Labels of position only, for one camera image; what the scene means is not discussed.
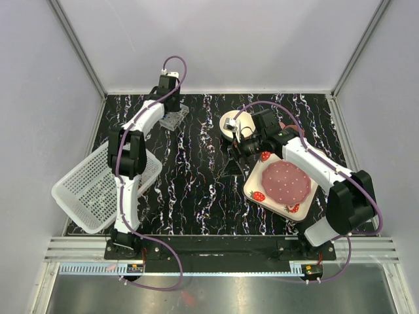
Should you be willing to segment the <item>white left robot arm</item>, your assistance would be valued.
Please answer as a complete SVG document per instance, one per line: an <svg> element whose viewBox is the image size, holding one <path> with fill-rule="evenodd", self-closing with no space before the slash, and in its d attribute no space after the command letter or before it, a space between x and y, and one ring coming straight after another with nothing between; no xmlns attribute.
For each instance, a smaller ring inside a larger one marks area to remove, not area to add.
<svg viewBox="0 0 419 314"><path fill-rule="evenodd" d="M180 80L176 72L160 75L158 85L144 97L138 113L109 133L107 165L117 186L117 218L107 241L104 259L133 259L142 255L137 193L147 166L145 137L168 113L181 110Z"/></svg>

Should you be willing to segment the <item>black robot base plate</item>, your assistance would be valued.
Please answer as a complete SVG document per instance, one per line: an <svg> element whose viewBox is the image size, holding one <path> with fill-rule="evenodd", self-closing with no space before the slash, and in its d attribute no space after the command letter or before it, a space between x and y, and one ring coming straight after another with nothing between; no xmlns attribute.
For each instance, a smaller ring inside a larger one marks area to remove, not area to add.
<svg viewBox="0 0 419 314"><path fill-rule="evenodd" d="M172 251L180 257L263 257L280 261L335 261L331 242L319 247L293 235L155 235L154 240L130 235L121 245L110 237L106 241L106 260L163 260Z"/></svg>

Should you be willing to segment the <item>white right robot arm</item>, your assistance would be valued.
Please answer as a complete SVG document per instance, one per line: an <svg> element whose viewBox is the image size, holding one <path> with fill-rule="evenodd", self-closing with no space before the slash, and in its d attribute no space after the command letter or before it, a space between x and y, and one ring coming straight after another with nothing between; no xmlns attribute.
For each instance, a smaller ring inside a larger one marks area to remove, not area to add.
<svg viewBox="0 0 419 314"><path fill-rule="evenodd" d="M292 222L303 222L318 188L327 194L325 216L300 232L299 255L312 259L321 246L347 236L376 215L371 176L342 167L314 148L298 126L284 126L270 109L255 114L238 110L225 113L219 122L229 140L226 170L247 174L244 196Z"/></svg>

